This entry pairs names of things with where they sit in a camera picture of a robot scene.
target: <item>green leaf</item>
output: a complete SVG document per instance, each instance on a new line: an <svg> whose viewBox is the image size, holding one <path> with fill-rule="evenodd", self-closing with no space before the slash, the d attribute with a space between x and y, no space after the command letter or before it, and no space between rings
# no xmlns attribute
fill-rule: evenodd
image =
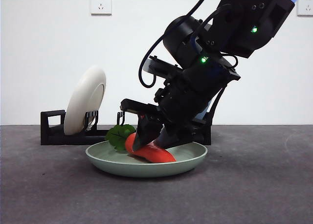
<svg viewBox="0 0 313 224"><path fill-rule="evenodd" d="M106 140L118 151L125 150L125 141L127 137L136 130L131 125L115 125L106 135Z"/></svg>
<svg viewBox="0 0 313 224"><path fill-rule="evenodd" d="M123 125L122 126L121 134L123 135L124 138L128 138L129 135L131 135L132 133L135 133L135 132L136 132L136 129L131 125Z"/></svg>

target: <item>green led light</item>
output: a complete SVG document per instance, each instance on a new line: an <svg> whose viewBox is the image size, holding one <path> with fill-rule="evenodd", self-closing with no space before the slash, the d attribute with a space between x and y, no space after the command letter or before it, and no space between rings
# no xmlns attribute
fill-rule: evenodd
<svg viewBox="0 0 313 224"><path fill-rule="evenodd" d="M208 57L202 57L201 58L201 63L205 64L208 59L209 59Z"/></svg>
<svg viewBox="0 0 313 224"><path fill-rule="evenodd" d="M253 29L251 30L252 33L256 33L258 31L258 27L254 26Z"/></svg>

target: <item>green plate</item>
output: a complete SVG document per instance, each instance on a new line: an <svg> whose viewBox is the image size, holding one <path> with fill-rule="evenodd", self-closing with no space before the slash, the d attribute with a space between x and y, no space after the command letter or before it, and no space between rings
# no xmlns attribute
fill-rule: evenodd
<svg viewBox="0 0 313 224"><path fill-rule="evenodd" d="M184 173L197 167L207 154L207 148L195 142L173 147L168 151L176 162L149 163L127 152L117 152L108 141L88 147L86 154L97 168L133 178L156 178Z"/></svg>

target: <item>white wall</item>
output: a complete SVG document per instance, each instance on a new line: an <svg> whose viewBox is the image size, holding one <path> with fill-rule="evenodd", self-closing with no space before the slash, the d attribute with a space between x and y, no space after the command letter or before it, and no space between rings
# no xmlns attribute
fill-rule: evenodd
<svg viewBox="0 0 313 224"><path fill-rule="evenodd" d="M40 111L66 109L80 76L93 64L107 75L100 124L114 124L120 101L153 103L140 61L176 17L198 0L113 0L111 17L92 17L89 0L1 0L1 124L39 124ZM220 0L195 13L206 18ZM293 10L268 45L240 59L215 124L313 124L313 18ZM160 45L154 55L173 62ZM147 82L150 75L145 75ZM136 116L128 114L128 123Z"/></svg>

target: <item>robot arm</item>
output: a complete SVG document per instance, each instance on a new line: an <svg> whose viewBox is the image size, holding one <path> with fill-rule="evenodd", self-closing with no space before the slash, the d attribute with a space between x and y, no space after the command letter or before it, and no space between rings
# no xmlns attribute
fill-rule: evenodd
<svg viewBox="0 0 313 224"><path fill-rule="evenodd" d="M138 115L134 150L154 139L165 148L203 143L208 120L195 116L220 93L218 101L229 82L240 79L236 56L248 58L265 46L294 7L292 0L221 0L218 9L202 21L191 14L203 1L167 27L140 65L139 79L145 87L152 87L156 76L165 79L164 88L155 93L157 106L129 99L121 102L122 111ZM181 68L149 57L160 41ZM232 66L225 56L235 58L236 64ZM154 75L151 85L143 82L142 69Z"/></svg>

